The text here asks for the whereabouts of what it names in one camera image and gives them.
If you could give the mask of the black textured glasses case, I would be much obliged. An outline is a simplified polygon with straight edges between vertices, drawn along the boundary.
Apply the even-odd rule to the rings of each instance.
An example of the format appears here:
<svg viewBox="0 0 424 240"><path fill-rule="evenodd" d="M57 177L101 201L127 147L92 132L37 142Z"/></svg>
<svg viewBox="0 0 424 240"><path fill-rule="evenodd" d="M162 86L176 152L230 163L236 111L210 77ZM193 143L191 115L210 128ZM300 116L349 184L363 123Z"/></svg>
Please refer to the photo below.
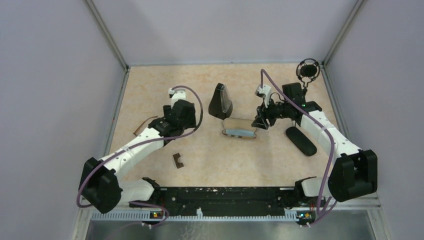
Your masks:
<svg viewBox="0 0 424 240"><path fill-rule="evenodd" d="M288 139L307 157L317 153L317 147L297 127L289 127L285 131Z"/></svg>

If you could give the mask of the blue cleaning cloth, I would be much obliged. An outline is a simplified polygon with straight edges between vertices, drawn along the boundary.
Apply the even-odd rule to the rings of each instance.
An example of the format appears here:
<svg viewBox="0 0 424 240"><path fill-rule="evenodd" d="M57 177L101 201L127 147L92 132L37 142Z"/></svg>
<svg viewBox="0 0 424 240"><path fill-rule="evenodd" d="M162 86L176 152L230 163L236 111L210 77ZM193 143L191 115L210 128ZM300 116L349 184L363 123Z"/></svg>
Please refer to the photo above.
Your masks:
<svg viewBox="0 0 424 240"><path fill-rule="evenodd" d="M247 139L256 138L256 133L254 131L243 130L243 129L226 129L223 131L223 134L233 138L247 138Z"/></svg>

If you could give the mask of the brown frame sunglasses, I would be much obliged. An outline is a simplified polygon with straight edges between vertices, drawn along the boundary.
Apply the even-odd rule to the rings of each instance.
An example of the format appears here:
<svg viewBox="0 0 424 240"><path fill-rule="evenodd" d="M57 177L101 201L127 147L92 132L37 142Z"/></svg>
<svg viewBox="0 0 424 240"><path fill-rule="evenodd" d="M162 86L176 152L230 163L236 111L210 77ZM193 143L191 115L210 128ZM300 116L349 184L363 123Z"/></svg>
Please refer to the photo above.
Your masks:
<svg viewBox="0 0 424 240"><path fill-rule="evenodd" d="M143 131L143 129L144 129L144 126L146 125L146 124L148 124L150 121L152 121L152 120L154 120L154 119L157 119L158 118L158 116L157 115L155 115L155 116L151 116L151 117L149 117L149 118L147 118L146 120L144 120L138 127L137 127L137 129L133 132L133 135L134 136L138 136L142 131Z"/></svg>

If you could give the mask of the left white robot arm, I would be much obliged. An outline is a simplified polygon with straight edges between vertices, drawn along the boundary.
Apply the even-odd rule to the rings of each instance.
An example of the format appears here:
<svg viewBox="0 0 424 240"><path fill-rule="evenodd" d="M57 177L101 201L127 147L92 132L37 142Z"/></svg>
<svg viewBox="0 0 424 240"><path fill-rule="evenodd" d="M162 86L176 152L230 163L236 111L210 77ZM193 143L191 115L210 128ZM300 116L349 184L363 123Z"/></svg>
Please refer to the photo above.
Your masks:
<svg viewBox="0 0 424 240"><path fill-rule="evenodd" d="M195 104L183 99L163 107L164 116L153 119L133 140L115 152L97 160L88 159L83 166L76 198L77 206L88 206L105 214L118 204L143 201L154 207L160 202L160 193L153 185L142 180L135 190L124 189L120 180L141 160L165 147L170 141L187 136L187 129L197 129Z"/></svg>

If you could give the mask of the small brown case insert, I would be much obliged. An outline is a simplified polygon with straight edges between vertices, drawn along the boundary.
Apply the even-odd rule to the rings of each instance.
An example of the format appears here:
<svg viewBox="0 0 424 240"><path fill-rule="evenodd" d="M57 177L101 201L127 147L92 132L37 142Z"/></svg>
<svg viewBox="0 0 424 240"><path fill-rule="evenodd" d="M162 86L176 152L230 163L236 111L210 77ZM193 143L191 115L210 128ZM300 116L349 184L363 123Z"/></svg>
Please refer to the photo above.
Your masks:
<svg viewBox="0 0 424 240"><path fill-rule="evenodd" d="M181 162L181 154L176 153L173 156L173 161L177 169L183 168L184 164Z"/></svg>

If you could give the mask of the dark triangular glasses case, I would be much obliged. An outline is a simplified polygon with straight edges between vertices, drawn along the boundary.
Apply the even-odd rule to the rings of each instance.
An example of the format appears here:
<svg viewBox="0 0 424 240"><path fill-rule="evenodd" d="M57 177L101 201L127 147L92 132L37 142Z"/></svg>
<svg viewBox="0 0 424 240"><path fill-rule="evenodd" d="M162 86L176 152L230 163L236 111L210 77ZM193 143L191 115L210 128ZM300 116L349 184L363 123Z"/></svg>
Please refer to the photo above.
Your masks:
<svg viewBox="0 0 424 240"><path fill-rule="evenodd" d="M223 83L218 83L208 106L208 113L220 120L225 120L233 112L233 102L230 99L228 88Z"/></svg>

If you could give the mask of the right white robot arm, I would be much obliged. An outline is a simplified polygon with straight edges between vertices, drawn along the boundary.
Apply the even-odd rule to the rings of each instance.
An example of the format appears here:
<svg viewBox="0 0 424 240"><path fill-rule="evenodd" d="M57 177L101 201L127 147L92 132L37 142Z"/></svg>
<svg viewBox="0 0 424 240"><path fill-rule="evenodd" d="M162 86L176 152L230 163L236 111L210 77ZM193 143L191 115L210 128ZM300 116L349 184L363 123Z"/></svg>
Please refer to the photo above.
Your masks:
<svg viewBox="0 0 424 240"><path fill-rule="evenodd" d="M301 181L293 192L299 206L307 206L314 197L332 197L345 202L375 193L378 188L378 157L372 150L362 150L349 141L326 117L315 101L306 101L300 83L283 85L284 100L274 101L269 85L259 85L255 94L263 102L256 109L251 124L267 130L278 119L290 119L298 124L327 153L330 169L321 178Z"/></svg>

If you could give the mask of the plaid glasses case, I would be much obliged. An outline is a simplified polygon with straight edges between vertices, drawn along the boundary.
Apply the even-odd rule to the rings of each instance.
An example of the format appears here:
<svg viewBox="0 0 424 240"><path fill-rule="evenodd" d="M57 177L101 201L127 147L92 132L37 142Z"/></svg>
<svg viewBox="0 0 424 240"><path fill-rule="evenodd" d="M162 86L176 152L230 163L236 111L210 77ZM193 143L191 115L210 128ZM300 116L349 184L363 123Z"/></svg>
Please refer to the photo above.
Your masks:
<svg viewBox="0 0 424 240"><path fill-rule="evenodd" d="M228 135L224 134L224 130L234 130L234 129L238 129L238 130L247 130L247 131L254 131L256 134L257 128L256 127L251 127L253 120L251 119L244 119L244 118L226 118L223 120L223 130L221 131L221 133L224 136L227 137L231 137ZM255 138L238 138L238 139L245 139L245 140L254 140Z"/></svg>

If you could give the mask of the black microphone on tripod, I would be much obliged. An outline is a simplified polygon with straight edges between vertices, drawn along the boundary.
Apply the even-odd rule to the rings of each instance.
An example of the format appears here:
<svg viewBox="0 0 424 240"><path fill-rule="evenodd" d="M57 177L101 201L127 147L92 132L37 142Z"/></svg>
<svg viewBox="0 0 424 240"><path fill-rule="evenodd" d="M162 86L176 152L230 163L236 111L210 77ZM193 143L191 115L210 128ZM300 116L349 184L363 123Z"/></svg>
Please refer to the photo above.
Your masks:
<svg viewBox="0 0 424 240"><path fill-rule="evenodd" d="M302 87L307 89L309 84L314 82L321 73L320 63L313 58L302 60L296 67L296 77L302 83Z"/></svg>

